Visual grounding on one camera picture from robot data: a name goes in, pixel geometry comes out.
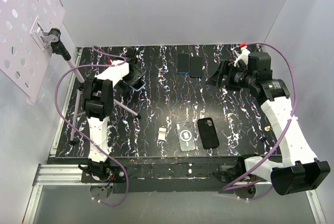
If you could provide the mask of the dark phone blue edge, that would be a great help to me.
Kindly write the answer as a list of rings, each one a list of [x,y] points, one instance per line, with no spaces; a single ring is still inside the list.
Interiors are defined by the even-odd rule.
[[[188,74],[190,71],[189,54],[181,53],[177,55],[177,73]]]

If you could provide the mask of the clear phone case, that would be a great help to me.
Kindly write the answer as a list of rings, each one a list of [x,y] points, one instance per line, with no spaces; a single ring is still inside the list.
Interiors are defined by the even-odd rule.
[[[194,151],[196,149],[194,131],[189,121],[177,122],[176,132],[182,152]]]

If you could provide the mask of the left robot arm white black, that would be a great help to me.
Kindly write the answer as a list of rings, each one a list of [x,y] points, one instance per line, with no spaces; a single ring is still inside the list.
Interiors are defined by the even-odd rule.
[[[108,121],[114,106],[123,108],[138,119],[141,118],[139,113],[114,99],[114,86],[119,82],[135,91],[145,85],[142,80],[144,73],[137,65],[138,58],[127,56],[125,59],[125,63],[123,60],[111,61],[111,67],[93,78],[87,78],[83,89],[82,108],[86,113],[91,142],[88,164],[79,168],[99,182],[106,182],[112,177],[105,154],[108,151]]]

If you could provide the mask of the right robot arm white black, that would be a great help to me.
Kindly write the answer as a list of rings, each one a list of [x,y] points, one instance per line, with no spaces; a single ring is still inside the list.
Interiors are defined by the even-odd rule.
[[[234,168],[223,172],[228,182],[223,190],[235,190],[240,180],[253,176],[271,183],[279,195],[317,189],[330,173],[327,161],[320,161],[308,145],[295,116],[285,82],[274,79],[271,57],[266,52],[252,52],[248,60],[222,61],[209,84],[237,91],[248,89],[269,120],[277,138],[276,144],[264,156],[238,158]]]

